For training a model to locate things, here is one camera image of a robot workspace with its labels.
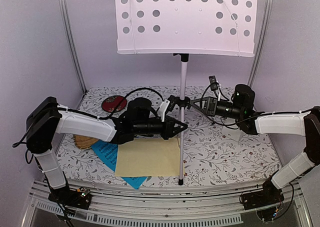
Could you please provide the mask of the yellow sheet music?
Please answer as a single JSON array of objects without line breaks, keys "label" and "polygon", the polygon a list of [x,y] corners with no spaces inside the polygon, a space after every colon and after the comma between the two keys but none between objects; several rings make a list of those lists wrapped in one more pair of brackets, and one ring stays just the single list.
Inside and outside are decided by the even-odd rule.
[{"label": "yellow sheet music", "polygon": [[180,175],[180,140],[138,138],[118,146],[117,177],[171,177]]}]

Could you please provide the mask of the white metronome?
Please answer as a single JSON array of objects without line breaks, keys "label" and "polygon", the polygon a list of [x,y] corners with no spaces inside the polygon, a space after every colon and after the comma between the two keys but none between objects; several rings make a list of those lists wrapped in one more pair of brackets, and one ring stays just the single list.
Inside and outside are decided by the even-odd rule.
[{"label": "white metronome", "polygon": [[242,137],[243,137],[244,133],[240,130],[240,131],[232,131],[228,134],[228,137],[236,142],[239,142]]}]

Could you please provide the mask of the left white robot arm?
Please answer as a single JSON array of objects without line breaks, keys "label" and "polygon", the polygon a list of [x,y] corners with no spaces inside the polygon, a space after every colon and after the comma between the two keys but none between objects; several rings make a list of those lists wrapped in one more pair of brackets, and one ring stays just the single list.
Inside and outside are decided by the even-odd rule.
[{"label": "left white robot arm", "polygon": [[74,192],[54,154],[52,140],[55,134],[73,134],[95,138],[111,144],[125,144],[141,135],[160,135],[164,140],[185,131],[188,125],[167,113],[174,105],[164,100],[159,109],[152,102],[138,97],[127,104],[119,117],[98,117],[58,105],[56,98],[46,98],[27,118],[26,140],[30,151],[55,190],[55,196],[63,203],[74,200]]}]

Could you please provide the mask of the silver tripod music stand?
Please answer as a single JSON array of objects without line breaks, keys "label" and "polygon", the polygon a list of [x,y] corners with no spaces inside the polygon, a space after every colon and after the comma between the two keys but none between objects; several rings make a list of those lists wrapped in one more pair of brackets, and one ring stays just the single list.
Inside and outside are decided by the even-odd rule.
[{"label": "silver tripod music stand", "polygon": [[185,99],[190,55],[254,56],[258,0],[115,0],[117,52],[180,57]]}]

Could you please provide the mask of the blue paper sheet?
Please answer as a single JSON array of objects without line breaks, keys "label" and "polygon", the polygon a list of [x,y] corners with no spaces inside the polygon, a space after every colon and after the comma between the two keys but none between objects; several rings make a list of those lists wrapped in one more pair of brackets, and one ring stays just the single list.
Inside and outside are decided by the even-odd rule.
[{"label": "blue paper sheet", "polygon": [[[91,146],[91,149],[99,157],[99,159],[113,172],[116,171],[117,157],[118,157],[118,145],[102,140],[98,140]],[[132,188],[138,190],[143,182],[147,179],[144,177],[121,177]]]}]

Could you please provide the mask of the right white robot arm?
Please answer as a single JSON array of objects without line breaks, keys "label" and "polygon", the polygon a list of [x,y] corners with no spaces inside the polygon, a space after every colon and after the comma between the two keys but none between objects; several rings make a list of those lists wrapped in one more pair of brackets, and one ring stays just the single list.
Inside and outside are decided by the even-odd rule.
[{"label": "right white robot arm", "polygon": [[278,197],[278,190],[320,164],[320,108],[258,112],[254,109],[255,96],[250,86],[237,84],[230,100],[202,95],[191,100],[190,105],[213,124],[235,126],[246,135],[301,139],[304,148],[265,181],[264,190],[258,195],[262,205],[269,205]]}]

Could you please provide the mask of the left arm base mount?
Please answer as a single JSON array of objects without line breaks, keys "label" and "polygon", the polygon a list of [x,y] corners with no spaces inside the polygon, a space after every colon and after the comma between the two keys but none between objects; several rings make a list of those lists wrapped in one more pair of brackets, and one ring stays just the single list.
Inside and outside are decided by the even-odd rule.
[{"label": "left arm base mount", "polygon": [[62,206],[88,210],[91,204],[92,195],[90,189],[79,187],[76,190],[70,189],[69,184],[58,189],[48,185],[50,194],[48,199]]}]

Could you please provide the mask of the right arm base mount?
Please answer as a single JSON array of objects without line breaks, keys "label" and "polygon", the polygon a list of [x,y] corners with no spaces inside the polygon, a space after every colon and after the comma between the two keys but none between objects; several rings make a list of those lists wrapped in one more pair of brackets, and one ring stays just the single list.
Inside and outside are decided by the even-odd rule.
[{"label": "right arm base mount", "polygon": [[284,216],[291,208],[294,200],[295,188],[292,183],[289,183],[291,187],[291,198],[288,206],[285,210],[281,209],[284,204],[284,194],[281,189],[274,187],[270,180],[267,180],[262,185],[262,190],[259,191],[245,191],[239,196],[239,202],[243,205],[245,210],[252,210],[256,208],[266,207],[274,205],[269,209],[263,209],[256,212],[257,217],[264,223],[273,222]]}]

